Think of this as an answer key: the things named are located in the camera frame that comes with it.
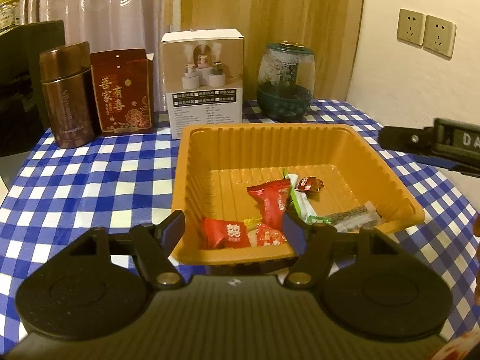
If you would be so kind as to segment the person's right hand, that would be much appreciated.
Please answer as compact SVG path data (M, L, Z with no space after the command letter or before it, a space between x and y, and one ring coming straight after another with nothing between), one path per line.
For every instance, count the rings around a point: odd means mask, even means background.
M479 239L480 238L480 215L474 221L473 224L473 235ZM480 264L480 242L478 243L477 251L476 251L476 258L478 264ZM474 302L476 306L480 305L480 268L478 269L478 273L476 276L476 288L474 291Z

